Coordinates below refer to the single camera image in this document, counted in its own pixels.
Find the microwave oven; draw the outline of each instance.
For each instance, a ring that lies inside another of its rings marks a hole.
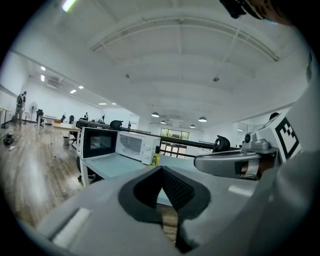
[[[115,152],[141,161],[145,165],[152,163],[156,146],[160,146],[160,138],[146,134],[119,131]]]
[[[80,143],[81,156],[92,158],[115,153],[117,136],[116,130],[83,127]]]

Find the qr-like marker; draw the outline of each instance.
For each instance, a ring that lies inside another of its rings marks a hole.
[[[285,158],[289,159],[299,145],[299,140],[286,117],[275,128],[275,131],[281,142]]]

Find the black microwave door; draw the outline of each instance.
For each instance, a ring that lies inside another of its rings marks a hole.
[[[118,132],[86,128],[83,135],[83,158],[92,158],[116,152]]]

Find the wooden floor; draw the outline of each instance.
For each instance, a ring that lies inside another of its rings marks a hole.
[[[52,209],[83,189],[78,182],[76,150],[63,146],[65,131],[58,131],[56,157],[50,144],[51,126],[37,133],[35,123],[3,129],[0,142],[0,185],[17,218],[35,227]],[[3,143],[6,133],[16,135],[14,148]],[[162,213],[163,231],[171,241],[176,240],[177,213],[172,207],[158,205]]]

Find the standing fan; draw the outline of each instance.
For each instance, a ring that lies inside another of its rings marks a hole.
[[[32,114],[38,110],[38,104],[36,102],[32,102],[29,106],[29,111],[31,113],[30,122],[32,122]]]

